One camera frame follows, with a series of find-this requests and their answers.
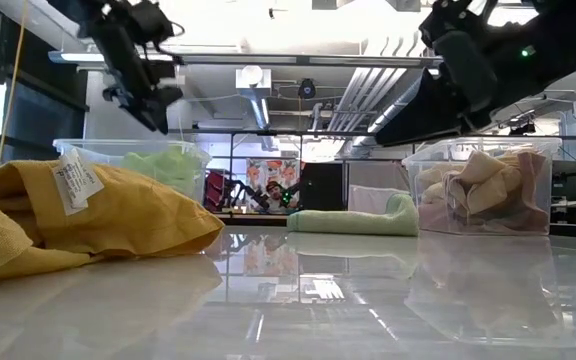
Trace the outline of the beige checkered towel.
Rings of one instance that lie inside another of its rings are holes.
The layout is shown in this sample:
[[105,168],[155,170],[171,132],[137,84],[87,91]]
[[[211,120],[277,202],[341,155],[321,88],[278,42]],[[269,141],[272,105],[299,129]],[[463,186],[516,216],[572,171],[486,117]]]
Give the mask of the beige checkered towel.
[[442,163],[416,177],[423,204],[444,202],[459,216],[470,217],[500,205],[522,184],[517,153],[492,157],[474,151],[465,163]]

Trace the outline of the lime green towel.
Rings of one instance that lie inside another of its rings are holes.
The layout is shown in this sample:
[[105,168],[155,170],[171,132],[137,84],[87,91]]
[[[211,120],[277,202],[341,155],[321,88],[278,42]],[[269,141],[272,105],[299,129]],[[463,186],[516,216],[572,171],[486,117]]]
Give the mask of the lime green towel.
[[162,180],[166,177],[164,171],[156,165],[156,154],[147,153],[126,153],[120,161],[120,166],[155,180]]

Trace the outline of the white ceiling lamp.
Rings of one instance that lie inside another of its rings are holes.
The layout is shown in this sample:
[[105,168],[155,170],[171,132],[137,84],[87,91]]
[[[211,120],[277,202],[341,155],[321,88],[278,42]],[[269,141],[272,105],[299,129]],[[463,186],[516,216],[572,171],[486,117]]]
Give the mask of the white ceiling lamp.
[[270,89],[272,85],[271,70],[257,65],[247,65],[237,69],[235,87],[237,89]]

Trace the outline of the mustard towel with white tag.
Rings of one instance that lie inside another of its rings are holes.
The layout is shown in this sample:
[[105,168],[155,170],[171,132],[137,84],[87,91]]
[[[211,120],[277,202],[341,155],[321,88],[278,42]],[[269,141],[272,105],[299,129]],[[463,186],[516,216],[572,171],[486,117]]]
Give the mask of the mustard towel with white tag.
[[101,188],[67,213],[57,161],[0,166],[0,279],[76,268],[109,258],[197,254],[224,224],[198,202],[152,178],[93,165]]

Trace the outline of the red background rack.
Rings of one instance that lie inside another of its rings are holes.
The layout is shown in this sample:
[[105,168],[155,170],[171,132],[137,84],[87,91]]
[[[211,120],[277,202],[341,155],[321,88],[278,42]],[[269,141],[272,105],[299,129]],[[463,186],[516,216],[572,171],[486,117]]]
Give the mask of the red background rack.
[[204,207],[211,212],[221,212],[226,189],[226,173],[224,170],[210,169],[207,172],[204,186]]

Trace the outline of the white background cloth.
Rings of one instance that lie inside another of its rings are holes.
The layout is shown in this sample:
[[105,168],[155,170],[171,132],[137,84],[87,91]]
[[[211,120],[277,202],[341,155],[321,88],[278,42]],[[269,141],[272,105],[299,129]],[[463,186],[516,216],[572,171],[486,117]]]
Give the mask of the white background cloth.
[[385,214],[389,198],[398,194],[393,188],[374,188],[351,185],[349,188],[348,210],[371,214]]

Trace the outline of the colourful printed poster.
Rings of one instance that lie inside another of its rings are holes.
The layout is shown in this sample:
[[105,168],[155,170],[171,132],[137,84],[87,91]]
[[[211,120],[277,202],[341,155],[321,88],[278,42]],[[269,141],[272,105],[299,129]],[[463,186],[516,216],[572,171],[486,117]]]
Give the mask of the colourful printed poster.
[[291,214],[299,207],[301,163],[297,160],[249,158],[246,181],[268,206],[249,198],[249,208],[260,214]]

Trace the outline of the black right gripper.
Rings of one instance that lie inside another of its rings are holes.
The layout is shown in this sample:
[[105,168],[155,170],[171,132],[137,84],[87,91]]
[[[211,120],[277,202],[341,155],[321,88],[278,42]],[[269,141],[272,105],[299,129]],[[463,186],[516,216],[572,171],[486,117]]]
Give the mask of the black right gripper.
[[439,75],[424,69],[402,95],[404,103],[385,115],[375,140],[381,146],[406,145],[460,135],[463,122],[488,125],[498,77],[483,48],[490,42],[488,19],[498,0],[436,0],[420,25],[423,42],[443,59]]

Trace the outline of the black background screen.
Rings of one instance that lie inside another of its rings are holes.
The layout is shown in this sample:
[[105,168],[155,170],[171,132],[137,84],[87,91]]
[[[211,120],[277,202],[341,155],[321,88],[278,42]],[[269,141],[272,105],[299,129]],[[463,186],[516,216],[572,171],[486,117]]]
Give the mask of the black background screen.
[[299,200],[303,210],[343,209],[342,165],[306,163],[301,172]]

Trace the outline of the silver overhead frame bar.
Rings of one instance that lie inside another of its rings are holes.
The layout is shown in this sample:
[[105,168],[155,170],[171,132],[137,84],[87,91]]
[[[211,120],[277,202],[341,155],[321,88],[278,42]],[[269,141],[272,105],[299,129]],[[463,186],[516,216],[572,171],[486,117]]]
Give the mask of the silver overhead frame bar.
[[[172,61],[170,55],[154,53],[150,60]],[[276,55],[244,53],[190,53],[180,55],[187,65],[259,65],[305,67],[362,67],[362,68],[431,68],[443,62],[441,57],[370,57],[347,55]],[[68,53],[50,51],[48,57],[55,63],[102,63],[98,53]]]

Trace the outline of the clear plastic bin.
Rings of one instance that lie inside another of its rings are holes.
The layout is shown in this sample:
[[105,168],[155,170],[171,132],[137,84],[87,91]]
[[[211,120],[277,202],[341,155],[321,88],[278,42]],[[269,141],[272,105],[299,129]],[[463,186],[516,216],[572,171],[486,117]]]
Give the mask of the clear plastic bin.
[[126,140],[126,139],[56,139],[53,146],[61,153],[72,149],[89,162],[107,164],[116,167],[128,152],[158,154],[170,147],[181,147],[184,151],[193,152],[200,158],[200,170],[196,177],[196,188],[193,200],[201,203],[204,196],[206,167],[211,156],[194,143],[177,140]]
[[[442,140],[432,144],[424,149],[415,152],[413,155],[403,160],[403,165],[409,175],[409,182],[411,186],[411,194],[413,201],[417,207],[417,199],[415,197],[415,187],[412,185],[414,176],[421,170],[427,169],[432,165],[443,162],[465,162],[469,155],[474,151],[483,151],[493,157],[500,156],[507,151],[521,150],[527,148],[534,148],[539,152],[549,156],[552,160],[560,150],[562,141],[559,138],[544,138],[544,137],[501,137],[501,138],[486,138],[486,137],[464,137],[458,139]],[[552,194],[552,170],[551,170],[551,191],[550,191],[550,206],[551,208],[551,194]]]

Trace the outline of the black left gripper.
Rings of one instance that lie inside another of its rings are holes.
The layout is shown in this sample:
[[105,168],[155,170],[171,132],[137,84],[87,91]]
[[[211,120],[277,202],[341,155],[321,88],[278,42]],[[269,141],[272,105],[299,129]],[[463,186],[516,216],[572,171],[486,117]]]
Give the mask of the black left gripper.
[[121,106],[134,106],[133,116],[152,132],[168,132],[167,107],[183,97],[178,87],[159,85],[163,74],[174,74],[171,64],[152,62],[147,45],[159,45],[174,34],[164,20],[100,19],[90,35],[103,55],[115,83],[103,90],[103,98]]

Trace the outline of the pale green tagged towel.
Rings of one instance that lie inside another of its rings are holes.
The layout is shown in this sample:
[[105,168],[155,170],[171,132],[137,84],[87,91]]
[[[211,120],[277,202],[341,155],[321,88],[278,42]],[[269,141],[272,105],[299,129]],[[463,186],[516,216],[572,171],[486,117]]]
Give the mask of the pale green tagged towel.
[[200,170],[200,158],[181,147],[170,147],[153,157],[156,179],[176,191],[193,197],[196,177]]
[[408,194],[388,198],[384,214],[302,210],[287,217],[289,232],[407,236],[419,234],[419,214]]

